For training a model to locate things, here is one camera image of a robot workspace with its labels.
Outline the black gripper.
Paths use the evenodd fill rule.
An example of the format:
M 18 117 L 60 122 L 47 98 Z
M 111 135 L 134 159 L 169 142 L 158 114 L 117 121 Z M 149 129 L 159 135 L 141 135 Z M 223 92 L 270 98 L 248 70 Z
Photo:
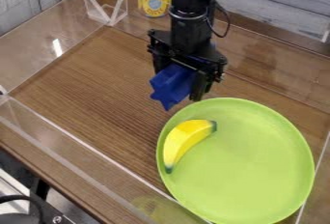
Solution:
M 213 25 L 213 15 L 197 19 L 174 17 L 169 30 L 149 31 L 147 51 L 153 54 L 155 73 L 159 73 L 170 64 L 197 71 L 190 93 L 191 101 L 201 101 L 213 82 L 222 81 L 229 63 L 226 56 L 211 42 L 213 36 L 223 38 L 229 32 L 219 35 Z

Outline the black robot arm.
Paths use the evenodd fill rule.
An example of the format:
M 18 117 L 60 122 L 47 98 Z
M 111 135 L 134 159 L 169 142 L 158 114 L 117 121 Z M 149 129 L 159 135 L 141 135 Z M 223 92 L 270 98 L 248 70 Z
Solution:
M 171 0 L 170 29 L 150 30 L 149 52 L 155 76 L 151 98 L 169 109 L 183 99 L 199 101 L 222 80 L 227 58 L 217 49 L 213 37 L 217 0 Z

